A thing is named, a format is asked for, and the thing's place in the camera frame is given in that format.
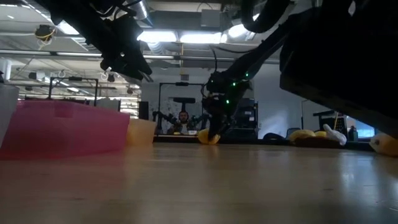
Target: wooden table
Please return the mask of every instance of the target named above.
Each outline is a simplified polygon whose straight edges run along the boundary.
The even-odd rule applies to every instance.
[[[398,160],[336,149],[155,144],[0,161],[0,223],[398,223]]]

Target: ceiling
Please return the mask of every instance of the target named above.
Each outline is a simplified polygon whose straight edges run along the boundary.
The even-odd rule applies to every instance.
[[[0,0],[0,49],[9,50],[38,50],[40,42],[33,35],[36,28],[41,24],[52,25],[52,23],[46,19],[41,13],[29,6],[10,6],[13,1],[2,1]],[[194,18],[195,16],[200,19],[202,9],[222,10],[228,12],[228,10],[236,8],[233,3],[235,0],[207,0],[207,5],[201,3],[200,0],[147,0],[150,7],[150,16],[157,14],[160,20],[163,18],[165,21],[167,18],[172,22],[172,16],[176,14],[183,15],[189,13]],[[310,7],[310,0],[301,0],[295,3],[290,8],[289,13],[299,12]],[[177,32],[186,31],[186,27],[192,27],[190,24],[184,24],[182,20],[179,23],[173,22],[173,26],[179,26]],[[250,35],[238,38],[229,38],[226,44],[220,44],[220,47],[226,49],[242,51],[255,48],[261,43],[261,40],[265,39],[270,33]],[[56,38],[54,38],[51,44],[43,46],[42,51],[54,51],[54,52],[90,52],[87,48],[78,44],[70,35],[65,35],[61,30],[57,30]],[[208,44],[181,44],[176,42],[163,43],[163,48],[167,54],[172,55],[189,55],[196,57],[213,57],[213,53],[209,48]],[[146,43],[142,43],[142,49],[144,54],[153,54],[150,51]],[[216,50],[217,57],[219,58],[238,58],[241,54],[232,54]],[[103,75],[103,71],[100,69],[100,60],[98,58],[63,58],[63,57],[32,57],[32,56],[18,56],[18,55],[0,55],[2,58],[6,58],[12,61],[12,75],[11,83],[15,85],[48,85],[42,81],[30,80],[28,75],[30,72],[45,71],[46,75],[57,76],[61,71],[65,71],[67,76],[78,76],[87,78],[99,78],[102,87],[113,88],[112,90],[106,89],[101,90],[101,95],[109,96],[126,96],[128,86],[132,83],[128,83],[122,76],[116,75],[114,83],[109,83],[102,78],[106,78]],[[278,59],[278,52],[271,58]],[[153,69],[153,74],[150,76],[154,82],[177,82],[180,80],[180,74],[189,74],[190,82],[205,82],[209,74],[214,68],[214,62],[211,60],[190,60],[190,61],[159,61],[159,60],[148,60],[149,64]],[[231,65],[230,62],[220,63],[219,67],[228,68]],[[86,91],[93,93],[91,85],[88,83],[74,84],[75,86],[87,86]],[[34,88],[37,91],[34,93],[44,94],[48,92],[48,88],[40,87]],[[70,91],[66,91],[66,88],[61,90],[55,90],[56,94],[70,94]],[[32,93],[31,91],[25,91],[21,88],[22,93]],[[140,91],[135,90],[134,94],[139,95]]]

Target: translucent pink container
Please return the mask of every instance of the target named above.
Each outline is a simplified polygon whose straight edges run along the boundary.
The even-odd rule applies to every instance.
[[[42,159],[120,151],[129,115],[67,101],[19,101],[0,159]]]

